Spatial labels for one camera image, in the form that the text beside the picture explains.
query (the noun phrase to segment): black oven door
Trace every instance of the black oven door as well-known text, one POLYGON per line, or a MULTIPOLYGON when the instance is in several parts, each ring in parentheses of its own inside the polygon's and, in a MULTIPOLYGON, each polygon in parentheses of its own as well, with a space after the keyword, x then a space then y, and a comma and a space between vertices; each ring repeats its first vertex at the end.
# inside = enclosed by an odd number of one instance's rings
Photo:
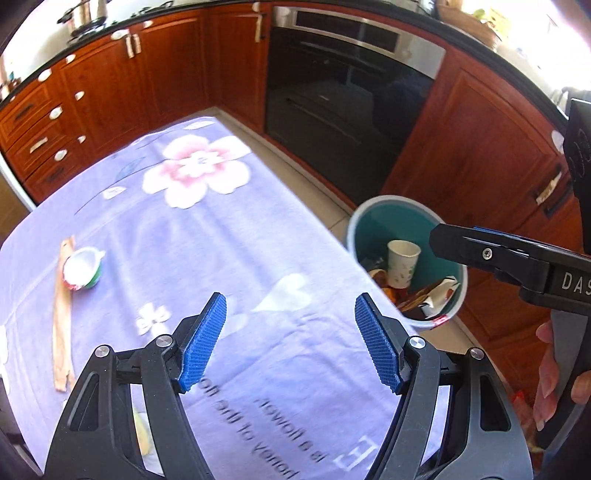
POLYGON ((358 205, 379 194, 432 82, 373 50, 274 27, 267 134, 358 205))

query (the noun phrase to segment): drawer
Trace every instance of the drawer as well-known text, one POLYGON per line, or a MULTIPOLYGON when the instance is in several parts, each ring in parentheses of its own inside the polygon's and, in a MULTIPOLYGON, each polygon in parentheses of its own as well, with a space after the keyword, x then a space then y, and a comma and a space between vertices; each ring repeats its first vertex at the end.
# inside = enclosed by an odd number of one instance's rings
POLYGON ((86 167, 85 152, 78 140, 64 142, 27 179, 25 188, 35 202, 41 203, 86 167))
POLYGON ((132 25, 131 33, 139 33, 140 31, 145 30, 146 28, 159 27, 161 25, 186 20, 188 18, 198 18, 199 16, 199 10, 191 10, 188 12, 178 12, 175 14, 161 15, 160 17, 151 18, 149 20, 145 20, 143 22, 132 25))
POLYGON ((6 152, 10 166, 21 180, 26 180, 52 153, 59 150, 56 147, 65 139, 63 119, 51 120, 46 115, 6 152))
POLYGON ((42 83, 27 96, 19 96, 18 100, 20 101, 0 120, 0 135, 6 150, 51 112, 50 84, 42 83))

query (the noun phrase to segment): floor tile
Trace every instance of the floor tile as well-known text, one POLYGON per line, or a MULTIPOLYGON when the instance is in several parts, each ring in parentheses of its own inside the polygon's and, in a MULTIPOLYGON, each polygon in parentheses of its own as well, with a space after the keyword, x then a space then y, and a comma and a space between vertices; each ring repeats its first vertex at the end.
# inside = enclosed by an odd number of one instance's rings
POLYGON ((335 226, 347 215, 310 180, 288 165, 258 139, 221 115, 218 115, 217 119, 248 145, 254 154, 318 217, 326 228, 335 226))
POLYGON ((421 336, 438 350, 448 352, 466 353, 469 348, 474 346, 455 319, 451 319, 433 330, 423 331, 421 336))
POLYGON ((347 227, 349 226, 350 217, 347 215, 345 218, 339 220, 336 225, 330 228, 332 234, 336 239, 341 242, 344 246, 347 246, 347 227))

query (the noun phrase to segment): stainless steel oven frame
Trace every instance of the stainless steel oven frame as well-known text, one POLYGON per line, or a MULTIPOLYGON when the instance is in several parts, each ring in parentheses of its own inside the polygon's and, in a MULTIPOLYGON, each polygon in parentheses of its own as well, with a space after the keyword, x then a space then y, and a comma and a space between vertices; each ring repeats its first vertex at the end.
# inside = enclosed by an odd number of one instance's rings
POLYGON ((383 23, 375 22, 369 18, 357 17, 356 15, 342 14, 339 12, 331 12, 328 10, 320 10, 316 8, 299 8, 299 7, 273 7, 272 24, 274 27, 290 28, 292 30, 301 30, 304 32, 315 33, 325 37, 336 38, 359 47, 373 50, 376 53, 385 55, 403 63, 412 69, 421 72, 431 79, 435 79, 441 68, 443 58, 445 56, 445 49, 439 45, 425 40, 418 35, 400 30, 399 28, 391 27, 383 23), (357 38, 347 37, 345 35, 328 32, 325 30, 318 30, 316 28, 303 27, 297 24, 297 15, 299 12, 310 12, 328 17, 346 18, 359 22, 360 24, 373 25, 374 27, 382 28, 399 35, 398 41, 394 51, 385 50, 383 48, 361 41, 357 38))

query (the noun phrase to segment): wooden cabinet door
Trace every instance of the wooden cabinet door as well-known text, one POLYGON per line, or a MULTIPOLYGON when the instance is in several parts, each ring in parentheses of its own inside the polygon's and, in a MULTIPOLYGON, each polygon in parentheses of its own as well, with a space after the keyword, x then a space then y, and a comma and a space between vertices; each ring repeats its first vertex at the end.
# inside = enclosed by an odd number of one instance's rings
MULTIPOLYGON (((555 193, 516 231, 581 253, 583 234, 579 203, 565 178, 555 193)), ((491 275, 470 287, 460 318, 487 350, 514 390, 535 399, 538 367, 545 344, 535 337, 536 328, 550 319, 550 310, 525 303, 519 288, 501 283, 491 275)))
POLYGON ((78 140, 66 141, 56 146, 53 152, 24 183, 37 203, 43 202, 88 167, 85 149, 78 140))
POLYGON ((152 128, 207 108, 202 17, 168 15, 132 29, 152 128))
POLYGON ((547 125, 506 81, 448 48, 382 193, 418 200, 448 223, 514 231, 558 164, 547 125))
POLYGON ((97 158, 126 146, 149 129, 138 63, 130 55, 122 38, 91 48, 60 70, 67 95, 79 98, 76 112, 97 158))
POLYGON ((270 4, 210 11, 210 89, 214 101, 258 133, 264 129, 270 4))

